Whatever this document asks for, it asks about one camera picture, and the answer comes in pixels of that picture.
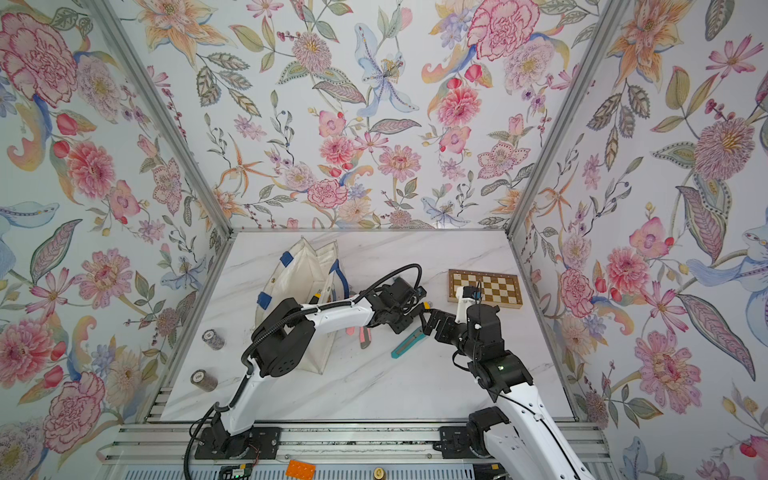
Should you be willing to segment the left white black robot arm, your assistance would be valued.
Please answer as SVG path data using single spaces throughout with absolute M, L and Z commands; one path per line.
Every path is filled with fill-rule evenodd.
M 314 337 L 381 325 L 399 334 L 420 315 L 426 295 L 424 287 L 393 277 L 349 299 L 306 305 L 293 298 L 281 301 L 241 355 L 246 372 L 231 400 L 211 407 L 203 445 L 222 453 L 233 441 L 243 441 L 255 422 L 260 395 L 298 367 Z

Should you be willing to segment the teal utility knife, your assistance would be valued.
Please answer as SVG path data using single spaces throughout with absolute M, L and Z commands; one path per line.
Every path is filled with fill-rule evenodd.
M 390 353 L 392 359 L 399 359 L 411 348 L 417 345 L 420 341 L 425 339 L 423 329 L 417 327 L 411 332 L 404 340 L 402 340 Z

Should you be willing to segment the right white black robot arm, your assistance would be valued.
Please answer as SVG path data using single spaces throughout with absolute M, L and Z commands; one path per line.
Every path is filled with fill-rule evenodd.
M 466 370 L 493 402 L 468 416 L 470 449 L 511 479 L 591 479 L 593 475 L 544 406 L 522 360 L 505 347 L 499 308 L 470 302 L 463 313 L 424 307 L 423 333 L 468 359 Z

